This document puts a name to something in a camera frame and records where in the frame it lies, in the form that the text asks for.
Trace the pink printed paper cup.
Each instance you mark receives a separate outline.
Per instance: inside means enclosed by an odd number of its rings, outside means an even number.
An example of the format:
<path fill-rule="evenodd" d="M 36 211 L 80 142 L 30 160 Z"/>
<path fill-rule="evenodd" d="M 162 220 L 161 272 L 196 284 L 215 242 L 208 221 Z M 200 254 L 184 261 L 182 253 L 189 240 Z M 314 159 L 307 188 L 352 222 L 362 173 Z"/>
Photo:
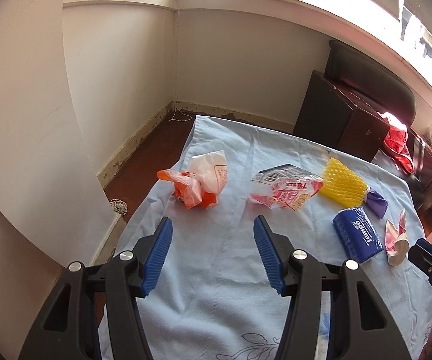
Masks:
<path fill-rule="evenodd" d="M 385 223 L 385 250 L 387 263 L 391 267 L 399 266 L 409 252 L 409 240 L 406 232 L 406 210 L 402 210 L 396 224 L 390 219 Z"/>

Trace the purple cloth bundle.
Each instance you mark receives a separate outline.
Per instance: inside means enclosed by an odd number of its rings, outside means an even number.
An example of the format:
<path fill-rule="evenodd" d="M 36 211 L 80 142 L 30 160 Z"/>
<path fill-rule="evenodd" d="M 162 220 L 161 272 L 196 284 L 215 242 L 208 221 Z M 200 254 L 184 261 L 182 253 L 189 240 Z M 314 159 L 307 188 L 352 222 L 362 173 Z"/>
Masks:
<path fill-rule="evenodd" d="M 371 211 L 379 218 L 382 219 L 388 208 L 387 200 L 376 190 L 369 188 L 365 195 L 365 204 Z"/>

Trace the blue Tempo tissue pack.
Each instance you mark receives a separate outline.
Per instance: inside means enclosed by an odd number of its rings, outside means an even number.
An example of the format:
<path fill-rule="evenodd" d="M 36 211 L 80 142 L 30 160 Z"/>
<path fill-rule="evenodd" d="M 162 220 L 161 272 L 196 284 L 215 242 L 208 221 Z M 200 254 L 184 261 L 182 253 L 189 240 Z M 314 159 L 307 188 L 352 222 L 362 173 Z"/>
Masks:
<path fill-rule="evenodd" d="M 362 206 L 339 211 L 332 223 L 349 259 L 362 264 L 383 250 L 383 244 Z"/>

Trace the clear red printed wrapper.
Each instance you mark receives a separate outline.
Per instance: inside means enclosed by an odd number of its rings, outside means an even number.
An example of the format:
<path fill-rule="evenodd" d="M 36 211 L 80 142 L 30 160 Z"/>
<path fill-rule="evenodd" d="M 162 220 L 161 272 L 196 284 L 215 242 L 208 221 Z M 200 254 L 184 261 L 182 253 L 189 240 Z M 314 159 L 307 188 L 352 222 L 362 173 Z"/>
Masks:
<path fill-rule="evenodd" d="M 250 180 L 248 198 L 268 208 L 296 211 L 324 186 L 322 177 L 291 164 L 259 171 Z"/>

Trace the orange white plastic bag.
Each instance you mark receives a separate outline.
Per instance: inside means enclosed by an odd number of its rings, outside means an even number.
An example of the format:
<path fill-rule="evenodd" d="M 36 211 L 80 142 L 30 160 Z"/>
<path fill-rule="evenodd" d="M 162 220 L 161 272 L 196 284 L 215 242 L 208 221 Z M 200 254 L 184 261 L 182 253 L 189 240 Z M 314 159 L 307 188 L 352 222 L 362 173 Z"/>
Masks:
<path fill-rule="evenodd" d="M 218 150 L 191 157 L 186 171 L 161 170 L 157 178 L 174 185 L 174 196 L 186 209 L 213 208 L 218 205 L 218 197 L 228 180 L 225 152 Z"/>

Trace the yellow foam fruit net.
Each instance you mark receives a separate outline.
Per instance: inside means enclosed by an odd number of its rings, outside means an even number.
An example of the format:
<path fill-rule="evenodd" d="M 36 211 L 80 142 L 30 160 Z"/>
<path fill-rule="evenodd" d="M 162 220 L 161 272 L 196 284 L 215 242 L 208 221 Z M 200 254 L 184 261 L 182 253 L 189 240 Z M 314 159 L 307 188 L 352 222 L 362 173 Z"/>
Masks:
<path fill-rule="evenodd" d="M 364 180 L 336 158 L 330 158 L 324 168 L 323 186 L 319 191 L 345 208 L 362 205 L 369 186 Z"/>

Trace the light blue floral tablecloth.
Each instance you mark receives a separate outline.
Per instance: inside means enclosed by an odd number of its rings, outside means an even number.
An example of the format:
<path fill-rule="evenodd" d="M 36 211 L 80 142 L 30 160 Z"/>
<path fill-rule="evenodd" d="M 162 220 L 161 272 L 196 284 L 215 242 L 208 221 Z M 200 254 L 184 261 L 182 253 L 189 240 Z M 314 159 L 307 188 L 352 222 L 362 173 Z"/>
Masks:
<path fill-rule="evenodd" d="M 132 215 L 121 234 L 117 252 L 130 250 L 139 238 L 154 232 L 162 216 L 173 222 L 173 240 L 156 288 L 137 306 L 154 359 L 276 359 L 290 306 L 265 273 L 293 259 L 293 250 L 339 268 L 347 260 L 332 219 L 341 210 L 320 194 L 296 211 L 255 204 L 248 199 L 251 178 L 260 170 L 294 164 L 318 173 L 326 148 L 287 134 L 225 119 L 196 116 L 174 170 L 187 167 L 192 156 L 224 150 L 228 164 L 226 187 L 219 204 L 208 210 L 187 210 L 172 195 L 171 183 L 158 181 Z M 409 241 L 424 231 L 413 210 L 409 190 L 391 174 L 348 155 L 341 156 L 362 176 L 375 182 L 387 198 L 387 217 L 397 220 L 406 209 Z M 257 219 L 263 215 L 276 233 L 293 247 L 276 260 L 273 242 Z M 358 267 L 377 289 L 404 339 L 402 349 L 387 340 L 369 339 L 355 359 L 387 350 L 382 359 L 418 359 L 432 328 L 432 289 L 411 262 L 397 267 L 379 253 Z"/>

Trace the red polka dot garment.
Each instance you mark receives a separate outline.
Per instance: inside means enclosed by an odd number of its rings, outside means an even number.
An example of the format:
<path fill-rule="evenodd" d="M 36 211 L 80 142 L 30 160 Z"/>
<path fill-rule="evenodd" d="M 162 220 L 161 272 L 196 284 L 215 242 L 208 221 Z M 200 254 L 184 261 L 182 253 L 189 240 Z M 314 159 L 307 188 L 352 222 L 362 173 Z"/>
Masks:
<path fill-rule="evenodd" d="M 409 133 L 407 126 L 390 112 L 379 113 L 380 117 L 389 124 L 389 130 L 383 140 L 383 149 L 395 164 L 406 174 L 412 174 L 414 164 L 407 147 Z"/>

